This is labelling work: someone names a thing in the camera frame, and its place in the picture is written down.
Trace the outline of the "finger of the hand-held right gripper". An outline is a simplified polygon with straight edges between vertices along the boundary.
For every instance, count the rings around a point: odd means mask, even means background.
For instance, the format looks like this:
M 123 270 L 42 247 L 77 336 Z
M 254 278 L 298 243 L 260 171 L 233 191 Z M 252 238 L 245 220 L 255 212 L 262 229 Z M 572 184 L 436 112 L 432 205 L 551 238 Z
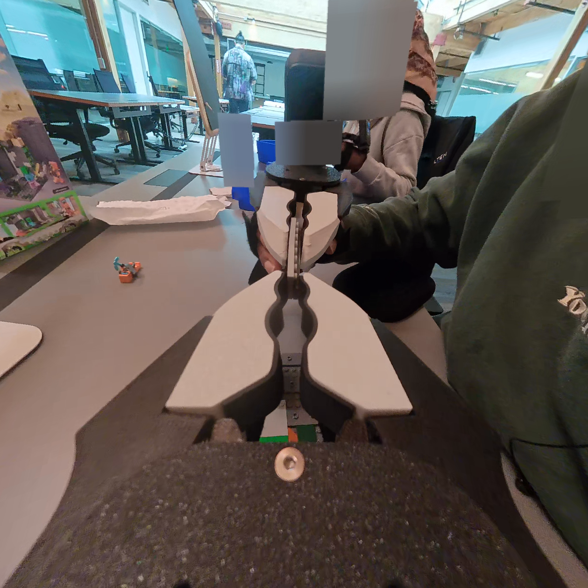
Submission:
M 310 211 L 300 253 L 300 269 L 308 271 L 327 251 L 339 228 L 338 195 L 331 192 L 314 192 L 306 197 Z
M 288 262 L 291 205 L 294 191 L 278 186 L 266 186 L 257 211 L 258 229 L 269 254 L 285 269 Z

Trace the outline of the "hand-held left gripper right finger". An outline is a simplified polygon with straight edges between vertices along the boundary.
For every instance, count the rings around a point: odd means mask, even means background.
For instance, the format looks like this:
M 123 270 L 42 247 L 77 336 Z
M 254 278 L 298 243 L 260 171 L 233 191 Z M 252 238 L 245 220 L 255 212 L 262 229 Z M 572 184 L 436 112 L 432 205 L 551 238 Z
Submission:
M 310 382 L 357 416 L 408 415 L 413 405 L 368 314 L 316 276 L 302 277 L 316 320 L 306 351 Z

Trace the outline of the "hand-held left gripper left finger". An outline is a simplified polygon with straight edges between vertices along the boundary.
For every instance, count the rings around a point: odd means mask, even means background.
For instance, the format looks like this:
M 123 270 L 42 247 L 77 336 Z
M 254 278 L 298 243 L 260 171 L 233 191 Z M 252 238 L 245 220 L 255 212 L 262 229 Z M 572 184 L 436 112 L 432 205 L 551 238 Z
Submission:
M 223 416 L 230 401 L 270 375 L 275 339 L 266 318 L 281 277 L 268 274 L 216 311 L 166 402 L 168 411 Z

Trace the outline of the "grey toy brick build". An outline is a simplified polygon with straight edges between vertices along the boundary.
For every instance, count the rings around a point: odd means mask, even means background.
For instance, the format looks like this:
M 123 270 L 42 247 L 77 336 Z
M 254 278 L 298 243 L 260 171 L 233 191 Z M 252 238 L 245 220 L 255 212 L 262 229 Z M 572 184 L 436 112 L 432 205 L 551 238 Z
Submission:
M 318 421 L 312 418 L 300 400 L 300 355 L 283 357 L 283 397 L 264 421 L 261 443 L 316 443 L 323 441 Z

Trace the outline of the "person's right forearm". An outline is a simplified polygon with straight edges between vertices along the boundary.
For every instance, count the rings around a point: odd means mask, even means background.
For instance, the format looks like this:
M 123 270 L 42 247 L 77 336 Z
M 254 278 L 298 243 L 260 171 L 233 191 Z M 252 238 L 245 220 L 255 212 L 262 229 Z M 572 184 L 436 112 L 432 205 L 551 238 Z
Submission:
M 337 232 L 334 259 L 391 259 L 455 268 L 467 207 L 455 191 L 453 173 L 402 198 L 352 205 Z

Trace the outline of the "grey desk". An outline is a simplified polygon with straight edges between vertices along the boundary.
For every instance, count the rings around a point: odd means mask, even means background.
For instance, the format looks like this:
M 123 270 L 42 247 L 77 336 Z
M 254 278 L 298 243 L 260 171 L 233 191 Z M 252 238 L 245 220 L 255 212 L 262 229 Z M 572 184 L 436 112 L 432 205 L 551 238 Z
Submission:
M 121 283 L 114 259 L 140 262 Z M 83 425 L 203 316 L 255 259 L 237 204 L 195 224 L 89 222 L 1 261 L 1 320 L 40 328 L 1 379 L 1 584 L 54 514 Z

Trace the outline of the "person's right hand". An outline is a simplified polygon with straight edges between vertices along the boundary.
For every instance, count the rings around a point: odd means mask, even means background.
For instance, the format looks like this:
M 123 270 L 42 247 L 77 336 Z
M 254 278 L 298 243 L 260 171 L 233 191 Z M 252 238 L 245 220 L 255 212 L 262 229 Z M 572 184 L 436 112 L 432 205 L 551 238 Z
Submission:
M 281 263 L 274 258 L 266 246 L 265 240 L 258 225 L 257 214 L 253 213 L 249 216 L 244 211 L 242 216 L 246 227 L 246 236 L 249 248 L 251 252 L 257 257 L 258 261 L 261 262 L 262 267 L 266 270 L 267 273 L 282 270 Z

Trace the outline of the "black office chair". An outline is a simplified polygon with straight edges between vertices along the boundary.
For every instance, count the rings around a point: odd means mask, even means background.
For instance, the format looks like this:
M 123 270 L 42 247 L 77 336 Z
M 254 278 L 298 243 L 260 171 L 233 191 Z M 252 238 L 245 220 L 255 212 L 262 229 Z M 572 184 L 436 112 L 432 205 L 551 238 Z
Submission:
M 285 64 L 285 122 L 323 119 L 325 57 L 325 51 L 291 51 Z
M 454 171 L 458 160 L 474 140 L 475 128 L 475 116 L 433 117 L 417 164 L 418 189 L 424 188 L 431 178 Z
M 43 125 L 50 138 L 62 139 L 64 144 L 72 143 L 82 146 L 82 132 L 74 124 L 74 111 L 55 106 L 45 107 Z M 89 139 L 90 149 L 95 152 L 95 141 L 102 140 L 109 133 L 107 127 L 98 123 L 85 121 L 84 129 Z M 85 179 L 83 167 L 87 161 L 82 150 L 64 156 L 62 161 L 72 161 L 75 166 L 77 178 Z

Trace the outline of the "crumpled white paper bag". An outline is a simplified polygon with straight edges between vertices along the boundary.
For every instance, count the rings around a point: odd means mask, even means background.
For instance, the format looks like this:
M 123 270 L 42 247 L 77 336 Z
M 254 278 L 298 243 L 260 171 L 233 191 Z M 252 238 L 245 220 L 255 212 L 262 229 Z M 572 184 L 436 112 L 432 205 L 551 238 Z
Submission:
M 210 222 L 229 208 L 226 196 L 181 196 L 160 201 L 99 202 L 91 210 L 93 218 L 110 226 Z

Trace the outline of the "orange toy brick figure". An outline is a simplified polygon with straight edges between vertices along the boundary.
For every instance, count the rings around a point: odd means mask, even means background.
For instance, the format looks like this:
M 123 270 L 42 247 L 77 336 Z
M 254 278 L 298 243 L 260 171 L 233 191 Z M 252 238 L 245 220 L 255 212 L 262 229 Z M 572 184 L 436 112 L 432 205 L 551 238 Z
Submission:
M 113 265 L 121 283 L 133 283 L 138 272 L 142 269 L 140 262 L 123 263 L 119 256 L 115 257 Z

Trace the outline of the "dark board on wooden stand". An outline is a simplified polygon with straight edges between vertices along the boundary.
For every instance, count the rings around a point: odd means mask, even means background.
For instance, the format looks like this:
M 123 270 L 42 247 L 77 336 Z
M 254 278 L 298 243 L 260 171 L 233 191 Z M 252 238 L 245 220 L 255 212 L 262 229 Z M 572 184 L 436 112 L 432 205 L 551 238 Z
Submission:
M 220 165 L 214 163 L 219 136 L 221 105 L 204 37 L 192 1 L 173 1 L 180 20 L 187 57 L 187 76 L 194 87 L 200 119 L 205 131 L 201 160 L 191 172 L 216 178 L 223 177 Z

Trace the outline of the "white lamp base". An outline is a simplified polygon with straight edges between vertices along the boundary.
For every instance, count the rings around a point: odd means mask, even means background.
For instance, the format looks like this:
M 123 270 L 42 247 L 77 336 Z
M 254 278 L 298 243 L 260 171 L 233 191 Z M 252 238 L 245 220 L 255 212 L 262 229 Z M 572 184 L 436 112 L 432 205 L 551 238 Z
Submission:
M 42 338 L 36 326 L 1 321 L 1 378 L 33 353 Z

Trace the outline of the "office table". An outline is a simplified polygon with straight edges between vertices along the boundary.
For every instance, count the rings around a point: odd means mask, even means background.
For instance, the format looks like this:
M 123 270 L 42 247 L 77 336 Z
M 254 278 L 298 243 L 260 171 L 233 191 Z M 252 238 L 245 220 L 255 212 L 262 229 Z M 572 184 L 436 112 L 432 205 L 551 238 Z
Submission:
M 74 176 L 78 181 L 93 183 L 115 184 L 115 181 L 103 179 L 98 163 L 106 163 L 105 158 L 98 157 L 92 148 L 85 128 L 85 111 L 91 108 L 106 109 L 114 119 L 130 121 L 130 145 L 132 148 L 133 162 L 135 165 L 155 167 L 158 162 L 147 158 L 145 153 L 145 140 L 141 127 L 141 119 L 157 114 L 165 134 L 170 138 L 171 129 L 169 116 L 181 111 L 183 102 L 181 99 L 155 97 L 137 93 L 104 93 L 104 92 L 69 92 L 51 91 L 44 89 L 30 89 L 29 94 L 38 99 L 45 106 L 53 105 L 62 109 L 67 114 L 72 124 L 72 129 L 79 134 L 79 151 L 61 159 L 65 163 L 70 160 L 86 166 L 89 178 L 84 175 Z

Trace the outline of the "green toy brick set box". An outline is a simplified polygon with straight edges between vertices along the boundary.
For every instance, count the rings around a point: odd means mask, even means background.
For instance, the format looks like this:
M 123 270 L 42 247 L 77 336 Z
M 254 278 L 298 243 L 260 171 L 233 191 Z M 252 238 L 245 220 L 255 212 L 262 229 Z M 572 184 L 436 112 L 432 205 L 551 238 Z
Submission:
M 88 222 L 1 40 L 1 260 Z

